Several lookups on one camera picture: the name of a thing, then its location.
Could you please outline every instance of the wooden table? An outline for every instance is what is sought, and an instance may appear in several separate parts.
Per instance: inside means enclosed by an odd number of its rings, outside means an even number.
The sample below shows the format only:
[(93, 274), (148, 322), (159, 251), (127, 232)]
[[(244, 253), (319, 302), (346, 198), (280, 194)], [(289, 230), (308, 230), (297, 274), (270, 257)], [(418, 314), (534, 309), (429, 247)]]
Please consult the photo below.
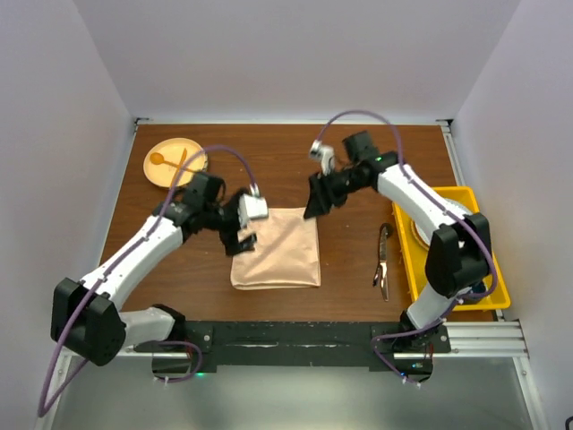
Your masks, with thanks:
[[(333, 125), (325, 142), (345, 159), (341, 140), (367, 128), (381, 151), (396, 148), (382, 125)], [(448, 153), (438, 126), (400, 126), (406, 160), (429, 185), (454, 185)], [(319, 169), (308, 159), (319, 125), (141, 125), (125, 171), (103, 260), (142, 225), (166, 191), (148, 182), (142, 164), (147, 152), (172, 137), (202, 146), (233, 146), (248, 159), (270, 207), (303, 207), (308, 176)], [(242, 165), (226, 153), (213, 153), (209, 171), (221, 175), (228, 192), (248, 184)], [(398, 236), (389, 240), (389, 302), (372, 287), (382, 222), (395, 226), (390, 201), (373, 190), (349, 196), (346, 205), (318, 219), (321, 252), (319, 288), (235, 290), (229, 281), (231, 259), (218, 234), (202, 231), (169, 255), (134, 290), (124, 310), (161, 303), (190, 320), (396, 321), (411, 303)], [(457, 312), (451, 321), (491, 321), (489, 312)]]

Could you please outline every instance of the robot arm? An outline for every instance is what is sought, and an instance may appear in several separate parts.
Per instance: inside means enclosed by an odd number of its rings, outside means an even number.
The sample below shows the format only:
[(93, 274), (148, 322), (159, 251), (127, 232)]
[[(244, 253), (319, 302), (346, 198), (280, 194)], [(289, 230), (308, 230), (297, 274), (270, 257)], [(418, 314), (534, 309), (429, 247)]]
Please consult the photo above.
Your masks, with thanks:
[[(465, 230), (431, 203), (404, 175), (396, 152), (380, 154), (367, 132), (349, 136), (344, 144), (352, 166), (341, 171), (333, 168), (334, 155), (330, 147), (325, 148), (319, 142), (312, 145), (311, 158), (321, 163), (322, 171), (309, 178), (311, 193), (304, 217), (325, 215), (331, 208), (342, 206), (348, 194), (365, 187), (372, 187), (397, 202), (432, 238), (425, 265), (428, 284), (401, 317), (403, 331), (422, 329), (438, 321), (459, 295), (465, 294), (470, 285), (489, 273), (487, 261)], [(491, 251), (489, 225), (482, 214), (467, 216), (437, 195), (410, 166), (406, 164), (403, 168), (422, 184), (426, 193), (464, 219)]]
[(182, 200), (171, 202), (163, 217), (159, 217), (159, 206), (132, 239), (96, 270), (79, 282), (67, 278), (60, 282), (54, 292), (52, 339), (59, 339), (77, 305), (99, 282), (93, 298), (73, 324), (66, 347), (103, 366), (121, 348), (151, 340), (179, 340), (185, 318), (173, 309), (154, 305), (137, 312), (118, 310), (161, 260), (203, 228), (219, 232), (227, 255), (253, 249), (256, 235), (239, 241), (237, 232), (250, 220), (266, 218), (267, 204), (256, 191), (250, 195), (241, 189), (221, 206), (217, 196), (223, 186), (224, 181), (216, 176), (194, 175)]

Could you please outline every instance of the yellow plate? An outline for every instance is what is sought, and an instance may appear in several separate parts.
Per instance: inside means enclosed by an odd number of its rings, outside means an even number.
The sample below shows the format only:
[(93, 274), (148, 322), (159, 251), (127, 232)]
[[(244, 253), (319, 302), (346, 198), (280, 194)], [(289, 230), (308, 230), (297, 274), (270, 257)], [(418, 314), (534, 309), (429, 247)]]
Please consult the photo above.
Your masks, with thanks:
[[(143, 161), (143, 173), (153, 184), (165, 188), (169, 188), (175, 181), (175, 176), (179, 168), (188, 160), (194, 153), (201, 151), (202, 147), (196, 141), (185, 139), (183, 137), (175, 137), (174, 139), (167, 139), (155, 145), (145, 156)], [(162, 164), (154, 164), (151, 162), (151, 154), (158, 153), (163, 158)], [(175, 166), (170, 166), (166, 162), (173, 163)], [(207, 168), (207, 155), (201, 154), (197, 159), (191, 162), (188, 169), (191, 171), (200, 171)], [(184, 172), (179, 180), (178, 186), (188, 184), (193, 176), (192, 172)]]
[[(443, 186), (434, 188), (434, 191), (442, 197), (462, 203), (471, 212), (478, 212), (480, 210), (474, 196), (474, 191), (467, 186)], [(406, 266), (410, 295), (412, 296), (412, 300), (416, 300), (428, 281), (424, 271), (426, 258), (428, 257), (428, 249), (423, 245), (422, 239), (417, 237), (415, 228), (413, 228), (412, 219), (397, 204), (392, 203), (392, 208), (394, 210), (394, 217), (396, 218), (398, 237)], [(509, 299), (508, 288), (501, 275), (500, 266), (495, 258), (495, 253), (493, 254), (493, 263), (499, 275), (498, 287), (493, 294), (482, 299), (475, 305), (458, 305), (454, 308), (454, 311), (489, 311), (494, 309), (507, 309), (509, 307), (511, 300)], [(489, 288), (492, 285), (492, 275), (485, 277), (483, 282), (485, 286)]]

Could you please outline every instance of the gray floor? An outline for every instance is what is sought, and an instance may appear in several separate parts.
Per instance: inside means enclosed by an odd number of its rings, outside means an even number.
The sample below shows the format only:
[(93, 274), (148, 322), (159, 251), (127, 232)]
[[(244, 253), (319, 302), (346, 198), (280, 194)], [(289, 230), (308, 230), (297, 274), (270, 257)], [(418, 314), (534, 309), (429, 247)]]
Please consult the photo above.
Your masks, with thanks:
[(437, 360), (421, 390), (367, 369), (221, 367), (153, 381), (148, 358), (84, 369), (54, 429), (528, 429), (510, 358)]

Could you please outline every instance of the round plate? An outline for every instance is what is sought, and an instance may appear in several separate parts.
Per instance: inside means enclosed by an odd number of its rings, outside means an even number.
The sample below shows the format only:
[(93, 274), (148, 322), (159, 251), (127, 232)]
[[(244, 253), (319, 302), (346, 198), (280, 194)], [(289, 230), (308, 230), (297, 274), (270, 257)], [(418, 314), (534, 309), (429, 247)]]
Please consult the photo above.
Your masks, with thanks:
[[(196, 141), (176, 137), (167, 139), (155, 145), (145, 156), (143, 161), (143, 173), (153, 184), (169, 188), (175, 181), (175, 176), (179, 170), (168, 164), (153, 164), (150, 160), (151, 154), (158, 152), (163, 156), (164, 161), (168, 161), (181, 167), (194, 153), (202, 150), (202, 147)], [(201, 154), (197, 159), (191, 162), (187, 167), (189, 170), (199, 171), (207, 168), (207, 155)], [(192, 172), (184, 172), (179, 180), (178, 186), (188, 184), (193, 176)]]
[[(444, 199), (444, 200), (446, 200), (447, 202), (450, 202), (451, 204), (453, 204), (454, 206), (456, 206), (458, 209), (462, 210), (466, 214), (472, 213), (466, 206), (464, 206), (460, 202), (457, 202), (457, 201), (451, 200), (451, 199)], [(420, 245), (424, 245), (425, 248), (429, 247), (430, 246), (430, 238), (428, 236), (426, 236), (426, 234), (422, 231), (420, 226), (415, 224), (413, 220), (411, 220), (410, 222), (412, 223), (412, 231), (415, 233), (414, 234), (415, 238), (419, 239), (419, 241), (421, 242)]]

